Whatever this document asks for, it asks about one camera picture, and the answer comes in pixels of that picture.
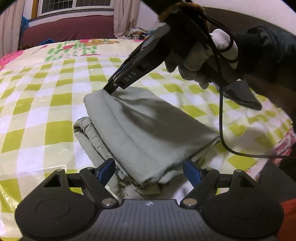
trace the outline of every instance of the red fabric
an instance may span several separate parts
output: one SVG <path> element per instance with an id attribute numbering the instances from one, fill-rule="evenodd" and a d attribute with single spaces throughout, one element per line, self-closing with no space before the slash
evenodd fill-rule
<path id="1" fill-rule="evenodd" d="M 290 155 L 292 151 L 292 146 L 295 144 L 295 142 L 296 142 L 296 133 L 292 128 L 288 131 L 285 137 L 273 147 L 272 154 L 285 155 L 285 156 Z M 269 161 L 278 167 L 282 159 L 280 158 L 269 159 Z"/>
<path id="2" fill-rule="evenodd" d="M 63 42 L 78 39 L 114 39 L 113 16 L 63 18 L 27 28 L 21 45 L 38 45 L 48 39 Z"/>
<path id="3" fill-rule="evenodd" d="M 277 235 L 280 241 L 296 240 L 296 199 L 281 203 L 284 209 L 284 222 Z"/>

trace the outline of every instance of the pile of clothes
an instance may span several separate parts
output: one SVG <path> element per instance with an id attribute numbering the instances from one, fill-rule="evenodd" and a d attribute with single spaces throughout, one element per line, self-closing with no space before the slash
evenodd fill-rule
<path id="1" fill-rule="evenodd" d="M 98 90 L 84 103 L 88 117 L 77 120 L 74 133 L 95 167 L 114 158 L 108 186 L 119 198 L 159 194 L 183 174 L 183 160 L 198 160 L 219 141 L 217 132 L 147 89 Z"/>

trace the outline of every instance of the metal screw head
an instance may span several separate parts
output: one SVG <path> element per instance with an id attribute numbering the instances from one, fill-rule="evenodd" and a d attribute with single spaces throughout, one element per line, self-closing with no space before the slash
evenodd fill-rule
<path id="1" fill-rule="evenodd" d="M 186 198 L 183 200 L 183 204 L 186 206 L 194 206 L 197 204 L 197 200 L 194 198 Z"/>
<path id="2" fill-rule="evenodd" d="M 114 198 L 105 198 L 102 201 L 102 204 L 105 206 L 113 206 L 114 204 L 116 204 L 116 199 Z"/>

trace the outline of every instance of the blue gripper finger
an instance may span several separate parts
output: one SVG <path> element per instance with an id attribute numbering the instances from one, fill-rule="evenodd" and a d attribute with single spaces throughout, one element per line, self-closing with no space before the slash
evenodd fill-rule
<path id="1" fill-rule="evenodd" d="M 183 162 L 183 173 L 193 187 L 201 181 L 200 171 L 202 171 L 202 169 L 197 170 L 196 167 L 194 167 L 194 162 L 191 160 L 185 160 Z"/>
<path id="2" fill-rule="evenodd" d="M 99 171 L 97 172 L 96 177 L 103 186 L 106 186 L 115 173 L 115 161 L 114 159 L 109 158 L 101 166 L 98 168 Z"/>

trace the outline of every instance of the cable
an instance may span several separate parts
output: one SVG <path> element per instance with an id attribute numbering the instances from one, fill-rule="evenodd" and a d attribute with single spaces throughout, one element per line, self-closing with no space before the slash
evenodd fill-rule
<path id="1" fill-rule="evenodd" d="M 208 22 L 210 22 L 211 24 L 219 27 L 220 29 L 222 29 L 224 32 L 226 32 L 229 37 L 230 37 L 230 45 L 233 45 L 233 42 L 235 41 L 234 36 L 232 35 L 232 33 L 229 31 L 229 29 L 222 23 L 220 23 L 219 21 L 212 19 L 210 17 L 208 17 L 207 15 L 203 14 L 200 15 L 201 18 L 204 18 L 205 20 L 207 20 Z M 209 46 L 213 51 L 213 56 L 215 59 L 215 63 L 217 66 L 217 70 L 222 77 L 222 70 L 221 70 L 221 65 L 219 62 L 218 57 L 224 59 L 226 62 L 228 63 L 233 63 L 233 62 L 237 62 L 238 57 L 236 57 L 234 60 L 228 60 L 227 58 L 225 58 L 221 53 L 223 51 L 220 51 L 217 49 L 215 43 L 213 42 L 211 36 L 209 33 L 207 33 L 208 38 L 209 38 Z M 227 146 L 227 144 L 225 143 L 224 140 L 224 136 L 223 136 L 223 88 L 220 86 L 219 87 L 219 135 L 220 135 L 220 139 L 221 139 L 221 143 L 223 145 L 223 147 L 229 151 L 232 154 L 238 155 L 238 156 L 243 156 L 243 157 L 251 157 L 251 158 L 280 158 L 280 159 L 296 159 L 296 156 L 285 156 L 285 155 L 253 155 L 253 154 L 245 154 L 245 153 L 241 153 L 241 152 L 237 152 L 232 150 L 230 147 Z"/>

